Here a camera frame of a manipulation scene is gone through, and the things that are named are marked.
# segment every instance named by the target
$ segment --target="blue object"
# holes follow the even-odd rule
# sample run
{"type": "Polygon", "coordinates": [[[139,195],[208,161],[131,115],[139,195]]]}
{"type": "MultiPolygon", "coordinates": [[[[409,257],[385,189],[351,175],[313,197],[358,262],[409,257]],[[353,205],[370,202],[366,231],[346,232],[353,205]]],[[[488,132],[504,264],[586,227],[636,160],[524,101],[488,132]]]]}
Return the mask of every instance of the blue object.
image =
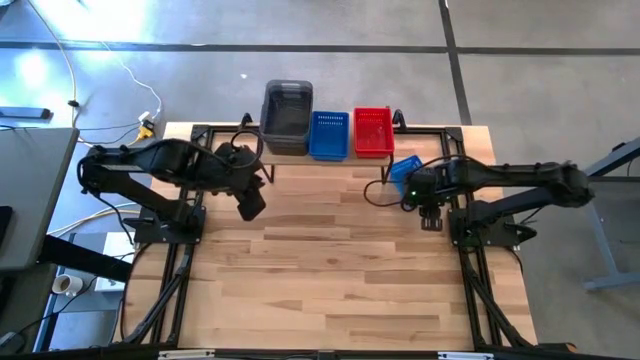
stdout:
{"type": "Polygon", "coordinates": [[[349,154],[349,114],[314,111],[309,154],[315,160],[342,161],[349,154]]]}
{"type": "Polygon", "coordinates": [[[398,188],[401,195],[404,195],[404,177],[411,171],[422,166],[422,161],[416,155],[393,163],[391,167],[391,181],[396,181],[394,185],[398,188]]]}

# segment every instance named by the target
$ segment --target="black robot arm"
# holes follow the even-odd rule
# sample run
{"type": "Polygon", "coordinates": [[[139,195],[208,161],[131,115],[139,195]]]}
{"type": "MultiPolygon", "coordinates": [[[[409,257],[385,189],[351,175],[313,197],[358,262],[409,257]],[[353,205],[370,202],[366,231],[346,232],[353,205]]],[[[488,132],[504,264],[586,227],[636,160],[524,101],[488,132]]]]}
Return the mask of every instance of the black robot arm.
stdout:
{"type": "MultiPolygon", "coordinates": [[[[463,209],[450,213],[452,238],[490,226],[504,217],[547,205],[580,207],[593,198],[588,178],[571,163],[533,165],[484,165],[460,155],[442,164],[423,167],[405,178],[405,210],[418,208],[425,230],[442,230],[440,207],[459,195],[470,194],[484,187],[535,187],[513,196],[488,203],[472,201],[463,209]]],[[[525,231],[522,239],[531,237],[525,231]]]]}
{"type": "Polygon", "coordinates": [[[129,174],[150,174],[189,191],[233,195],[240,215],[249,221],[265,208],[260,195],[264,183],[255,174],[261,167],[259,156],[246,146],[223,143],[213,153],[188,141],[168,139],[142,149],[96,146],[78,163],[78,180],[86,192],[118,193],[151,210],[168,226],[190,227],[196,221],[190,205],[165,199],[129,174]]]}

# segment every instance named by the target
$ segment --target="gray concrete floor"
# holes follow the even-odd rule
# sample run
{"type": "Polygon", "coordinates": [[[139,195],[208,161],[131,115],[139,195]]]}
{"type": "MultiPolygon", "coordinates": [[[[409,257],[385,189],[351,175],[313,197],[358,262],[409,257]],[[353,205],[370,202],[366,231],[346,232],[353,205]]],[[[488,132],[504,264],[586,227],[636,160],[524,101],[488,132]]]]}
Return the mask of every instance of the gray concrete floor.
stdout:
{"type": "MultiPolygon", "coordinates": [[[[60,36],[72,40],[445,45],[437,0],[35,2],[45,8],[60,36]],[[80,3],[93,15],[87,15],[80,3]],[[61,9],[73,16],[64,15],[61,9]],[[109,25],[116,20],[117,26],[109,25]]],[[[640,46],[636,36],[640,25],[635,21],[640,2],[633,0],[448,3],[458,46],[640,46]]],[[[51,39],[26,3],[18,1],[0,15],[0,41],[51,39]]],[[[0,104],[46,106],[55,111],[52,126],[69,126],[65,103],[71,83],[60,53],[0,49],[0,54],[0,104]]],[[[78,100],[83,104],[78,127],[126,124],[142,111],[155,109],[155,99],[131,82],[113,54],[72,51],[70,55],[78,78],[78,100]]],[[[238,121],[244,112],[257,118],[265,83],[295,78],[314,84],[316,109],[390,105],[403,109],[411,123],[460,124],[446,54],[118,55],[163,98],[163,122],[238,121]]],[[[584,167],[640,134],[638,57],[464,55],[460,63],[472,122],[490,127],[500,162],[570,159],[584,167]]],[[[121,129],[83,132],[87,139],[100,141],[120,134],[121,129]]],[[[74,163],[85,152],[86,148],[78,145],[74,163]]],[[[639,173],[637,164],[632,174],[639,173]]],[[[72,172],[66,180],[52,229],[102,208],[79,193],[72,172]]],[[[583,280],[604,274],[584,214],[548,208],[537,218],[539,235],[522,246],[522,257],[539,340],[570,341],[592,354],[640,357],[640,287],[584,291],[583,280]]],[[[117,230],[114,219],[82,228],[86,232],[107,230],[117,230]]],[[[629,229],[626,236],[633,238],[636,232],[629,229]]],[[[629,254],[640,256],[638,248],[627,244],[619,251],[621,262],[629,269],[640,270],[638,257],[629,258],[629,254]]],[[[74,318],[62,325],[75,322],[74,318]]],[[[112,325],[110,319],[95,315],[88,316],[85,323],[112,325]]],[[[104,342],[96,335],[79,343],[69,340],[72,334],[64,327],[56,331],[54,348],[104,342]]]]}

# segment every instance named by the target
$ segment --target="black cable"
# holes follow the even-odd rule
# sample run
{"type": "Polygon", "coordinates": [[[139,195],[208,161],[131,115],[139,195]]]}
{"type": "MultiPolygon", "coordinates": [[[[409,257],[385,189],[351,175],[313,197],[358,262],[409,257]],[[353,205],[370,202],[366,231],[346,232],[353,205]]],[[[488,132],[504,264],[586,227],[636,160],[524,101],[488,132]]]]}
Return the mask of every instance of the black cable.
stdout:
{"type": "MultiPolygon", "coordinates": [[[[400,199],[400,201],[394,201],[392,203],[387,203],[387,204],[378,204],[375,203],[373,201],[371,201],[371,199],[369,199],[367,197],[367,190],[369,189],[369,186],[376,184],[376,183],[381,183],[382,180],[373,180],[371,182],[369,182],[367,185],[365,185],[364,190],[362,191],[362,195],[364,196],[364,199],[371,205],[373,206],[377,206],[377,207],[389,207],[389,206],[394,206],[394,205],[400,205],[402,204],[402,202],[404,201],[404,197],[402,197],[402,199],[400,199]]],[[[399,184],[400,181],[387,181],[387,183],[392,183],[392,184],[399,184]]]]}
{"type": "Polygon", "coordinates": [[[631,164],[633,164],[633,160],[635,159],[631,159],[631,161],[629,161],[629,164],[627,165],[627,176],[629,176],[629,172],[631,171],[631,164]]]}
{"type": "Polygon", "coordinates": [[[518,256],[518,254],[516,254],[516,251],[513,250],[513,248],[511,246],[505,246],[504,248],[507,249],[508,252],[513,254],[513,256],[518,261],[518,265],[520,265],[520,272],[524,274],[524,267],[522,266],[522,260],[520,259],[520,256],[518,256]]]}
{"type": "Polygon", "coordinates": [[[531,214],[529,214],[529,216],[527,216],[526,218],[524,218],[524,220],[520,221],[520,225],[527,225],[527,224],[531,224],[534,223],[535,220],[533,221],[529,221],[532,217],[536,216],[537,213],[540,212],[540,210],[542,210],[544,208],[544,206],[541,206],[539,208],[536,209],[536,211],[532,212],[531,214]]]}
{"type": "Polygon", "coordinates": [[[91,145],[109,145],[109,144],[115,144],[115,143],[117,143],[117,142],[120,142],[120,140],[124,139],[124,137],[125,137],[125,136],[127,136],[127,135],[131,134],[132,132],[134,132],[134,131],[136,131],[136,130],[138,130],[138,128],[137,128],[137,127],[135,127],[135,128],[133,128],[133,129],[131,129],[131,130],[129,130],[129,131],[127,131],[127,132],[125,132],[124,134],[122,134],[122,136],[120,136],[119,138],[117,138],[117,139],[115,139],[115,140],[113,140],[113,141],[93,142],[93,141],[91,141],[91,140],[86,140],[86,139],[85,139],[85,142],[86,142],[86,143],[89,143],[89,144],[91,144],[91,145]]]}
{"type": "Polygon", "coordinates": [[[120,298],[120,301],[118,302],[118,309],[116,309],[116,316],[113,319],[113,327],[111,327],[111,339],[109,339],[109,344],[111,344],[113,342],[113,338],[114,336],[116,336],[116,330],[118,328],[118,318],[119,318],[119,314],[120,311],[122,311],[122,305],[123,305],[124,301],[122,298],[120,298]]]}
{"type": "Polygon", "coordinates": [[[136,121],[134,123],[131,124],[127,124],[127,125],[118,125],[118,126],[109,126],[109,127],[103,127],[103,128],[77,128],[80,131],[98,131],[98,130],[111,130],[111,129],[121,129],[121,128],[125,128],[125,127],[129,127],[129,126],[134,126],[134,125],[142,125],[141,122],[136,121]]]}
{"type": "Polygon", "coordinates": [[[129,230],[127,230],[127,228],[124,226],[124,222],[122,221],[122,214],[120,214],[120,210],[118,210],[117,207],[113,206],[113,204],[111,204],[107,200],[101,198],[99,195],[93,195],[93,196],[95,196],[95,198],[98,199],[103,204],[113,209],[113,211],[116,213],[116,216],[118,217],[118,223],[120,223],[120,227],[122,228],[122,230],[124,230],[125,234],[127,234],[127,237],[129,238],[129,244],[133,246],[133,238],[131,237],[129,230]]]}
{"type": "MultiPolygon", "coordinates": [[[[129,256],[129,255],[133,255],[133,254],[135,254],[135,253],[131,252],[131,253],[127,253],[127,254],[124,254],[124,255],[114,256],[114,258],[120,258],[120,260],[122,260],[123,258],[125,258],[125,257],[127,257],[127,256],[129,256]]],[[[111,265],[111,266],[108,268],[108,270],[109,270],[109,269],[111,269],[112,267],[116,266],[116,264],[117,264],[117,263],[114,263],[113,265],[111,265]]],[[[91,279],[91,281],[89,281],[89,284],[87,285],[87,287],[85,287],[84,289],[80,290],[80,291],[76,294],[76,296],[74,296],[71,300],[69,300],[69,302],[67,302],[67,303],[62,307],[62,309],[60,309],[60,310],[58,310],[58,311],[55,311],[55,312],[52,312],[51,314],[49,314],[49,315],[47,315],[47,316],[44,316],[44,317],[42,317],[42,318],[40,318],[40,319],[38,319],[38,320],[36,320],[36,321],[33,321],[33,322],[31,322],[31,323],[27,324],[26,326],[24,326],[22,329],[20,329],[20,330],[19,330],[19,331],[17,331],[16,333],[17,333],[18,335],[22,335],[22,333],[23,333],[25,330],[27,330],[28,328],[30,328],[31,326],[36,325],[36,324],[39,324],[40,322],[42,322],[42,321],[44,321],[44,320],[46,320],[46,319],[48,319],[48,318],[50,318],[50,317],[52,317],[52,316],[54,316],[54,315],[58,315],[58,314],[60,314],[61,312],[63,312],[63,311],[64,311],[64,309],[66,309],[66,308],[67,308],[67,306],[69,306],[69,304],[71,304],[75,299],[79,298],[79,297],[80,297],[80,295],[82,295],[82,294],[86,293],[87,291],[89,291],[89,289],[91,289],[91,285],[93,285],[93,282],[94,282],[94,281],[96,281],[96,279],[97,279],[97,278],[98,278],[98,276],[94,276],[94,277],[93,277],[93,279],[91,279]]]]}
{"type": "Polygon", "coordinates": [[[255,131],[251,131],[247,129],[240,130],[237,133],[233,134],[233,136],[231,137],[231,141],[229,141],[229,143],[233,148],[236,148],[236,149],[238,148],[233,143],[236,140],[236,138],[241,134],[251,134],[255,136],[256,139],[258,139],[258,145],[256,146],[256,157],[248,164],[244,164],[240,166],[231,166],[232,169],[244,169],[244,168],[253,166],[253,164],[255,164],[258,160],[260,160],[260,158],[262,157],[262,152],[264,151],[264,140],[262,139],[262,136],[260,136],[260,134],[258,134],[255,131]]]}
{"type": "Polygon", "coordinates": [[[129,272],[129,276],[127,277],[127,282],[124,283],[124,289],[122,290],[122,307],[120,308],[120,341],[124,340],[125,338],[124,313],[125,313],[125,308],[127,307],[127,290],[129,289],[129,281],[131,281],[131,275],[133,274],[133,269],[135,268],[136,263],[138,262],[138,259],[142,257],[142,254],[144,254],[144,252],[149,248],[149,246],[151,246],[151,243],[144,244],[142,245],[142,247],[140,247],[138,254],[133,258],[133,261],[131,262],[131,272],[129,272]]]}

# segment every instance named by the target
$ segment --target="wooden tabletop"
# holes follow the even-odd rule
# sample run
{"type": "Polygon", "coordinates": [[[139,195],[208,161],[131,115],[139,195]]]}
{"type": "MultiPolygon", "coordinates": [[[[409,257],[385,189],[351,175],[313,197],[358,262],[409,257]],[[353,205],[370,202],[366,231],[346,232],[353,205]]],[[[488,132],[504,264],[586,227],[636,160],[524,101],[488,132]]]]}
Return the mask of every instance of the wooden tabletop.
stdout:
{"type": "MultiPolygon", "coordinates": [[[[191,125],[169,123],[165,138],[188,139],[191,125]]],[[[487,127],[462,129],[467,154],[494,163],[487,127]]],[[[226,139],[216,135],[216,143],[226,139]]],[[[396,158],[413,154],[423,162],[439,156],[439,140],[396,136],[396,158]]],[[[472,349],[459,258],[447,232],[420,230],[417,211],[367,204],[363,187],[379,176],[375,167],[279,166],[275,183],[262,189],[267,208],[251,222],[242,221],[232,197],[207,195],[180,347],[472,349]]],[[[155,179],[152,189],[178,196],[155,179]]],[[[370,196],[399,197],[393,185],[372,187],[370,196]]],[[[476,194],[490,201],[501,196],[500,189],[476,194]]],[[[134,269],[127,333],[158,296],[166,251],[152,245],[134,269]]],[[[500,248],[487,248],[487,261],[496,301],[535,343],[518,263],[500,248]]],[[[484,307],[479,313],[489,339],[484,307]]]]}

